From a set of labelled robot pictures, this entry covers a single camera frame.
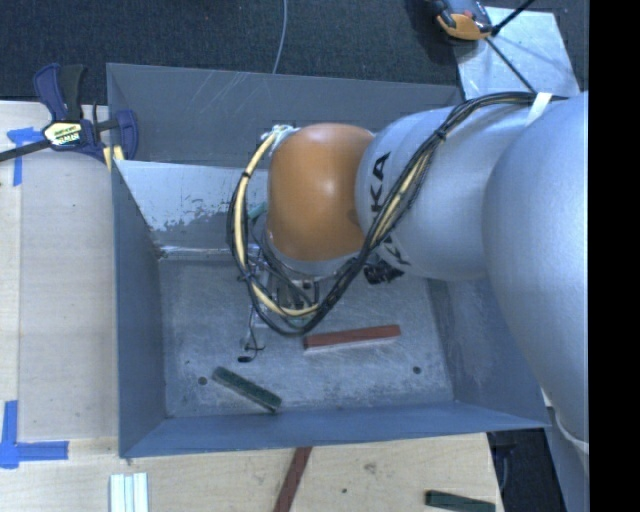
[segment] yellow cable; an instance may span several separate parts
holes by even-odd
[[[247,271],[247,264],[244,258],[244,242],[242,239],[242,205],[244,204],[244,197],[246,194],[247,187],[249,185],[249,180],[255,171],[258,162],[264,156],[265,152],[271,144],[275,141],[276,137],[279,134],[279,130],[273,130],[269,136],[264,140],[264,142],[260,145],[260,147],[256,150],[253,157],[251,158],[249,165],[245,169],[245,172],[240,178],[240,182],[238,184],[238,195],[236,197],[236,206],[235,210],[231,212],[233,214],[233,222],[234,222],[234,243],[236,246],[236,253],[238,255],[238,260],[242,266],[242,270],[244,272]],[[318,305],[314,305],[305,309],[289,309],[278,306],[268,295],[266,295],[258,286],[254,283],[250,283],[255,293],[256,297],[260,299],[260,301],[271,311],[282,315],[283,313],[287,316],[300,317],[304,315],[308,315],[310,313],[315,312],[318,309]]]
[[[118,160],[126,160],[124,157],[124,151],[122,150],[122,146],[120,144],[116,144],[113,146],[113,156]]]
[[[395,214],[398,204],[402,200],[402,196],[411,186],[411,183],[413,182],[416,173],[423,167],[426,158],[427,158],[426,154],[422,155],[420,159],[413,165],[413,167],[411,168],[411,171],[409,172],[404,182],[400,186],[398,193],[392,199],[391,204],[389,205],[389,208],[386,212],[386,215],[380,220],[380,224],[378,224],[378,228],[374,233],[374,236],[372,238],[374,244],[378,242],[380,233],[384,233],[387,230],[387,227],[389,226],[389,224],[392,222],[392,217]]]
[[[104,163],[107,164],[107,170],[111,172],[111,148],[105,146],[102,149],[102,156],[104,157]]]

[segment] blue clamp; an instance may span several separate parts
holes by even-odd
[[[67,460],[69,441],[47,441],[39,443],[19,443],[18,402],[4,404],[2,422],[2,442],[0,442],[0,468],[16,469],[21,462],[42,460]]]
[[[100,125],[98,123],[83,119],[82,108],[78,101],[78,88],[82,75],[86,68],[81,65],[61,67],[53,63],[39,70],[33,79],[33,85],[42,103],[51,114],[51,124],[68,121],[79,124],[81,129],[79,135],[72,143],[52,144],[51,149],[55,151],[75,151],[91,156],[102,163],[105,163],[105,144],[100,140]],[[138,149],[138,127],[135,115],[131,110],[120,110],[116,112],[117,127],[120,129],[120,146],[127,159],[132,159]]]

